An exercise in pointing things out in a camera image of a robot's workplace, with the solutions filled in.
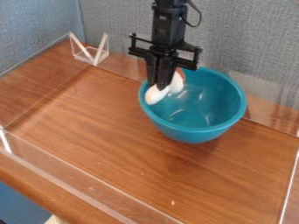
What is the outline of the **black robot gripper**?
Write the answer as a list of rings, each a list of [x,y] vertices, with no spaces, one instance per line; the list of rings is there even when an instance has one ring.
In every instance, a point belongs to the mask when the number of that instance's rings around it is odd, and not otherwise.
[[[198,24],[187,21],[188,7],[199,13]],[[176,66],[191,70],[199,67],[202,49],[184,41],[184,35],[186,26],[196,28],[200,25],[202,12],[192,0],[153,0],[152,10],[152,37],[147,40],[132,33],[128,53],[145,57],[148,84],[156,84],[163,90],[171,84]]]

